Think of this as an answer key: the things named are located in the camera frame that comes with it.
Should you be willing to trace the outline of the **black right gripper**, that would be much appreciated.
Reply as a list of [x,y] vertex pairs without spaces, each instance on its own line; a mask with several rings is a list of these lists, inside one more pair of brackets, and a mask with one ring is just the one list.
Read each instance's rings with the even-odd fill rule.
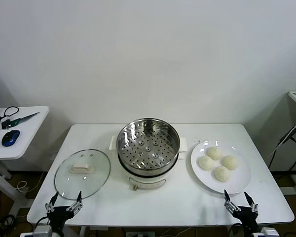
[[233,217],[240,220],[245,234],[259,232],[259,226],[256,222],[259,205],[253,201],[251,196],[244,192],[245,198],[250,207],[235,205],[226,190],[224,190],[224,206],[229,213],[233,213]]

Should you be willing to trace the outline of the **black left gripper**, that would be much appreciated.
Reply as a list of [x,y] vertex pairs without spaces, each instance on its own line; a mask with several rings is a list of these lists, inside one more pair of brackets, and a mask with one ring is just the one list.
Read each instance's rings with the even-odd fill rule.
[[75,203],[69,206],[54,207],[58,197],[58,192],[50,199],[49,203],[45,204],[47,217],[50,221],[52,231],[55,233],[62,233],[65,222],[74,217],[74,212],[79,212],[82,208],[82,191],[79,192]]

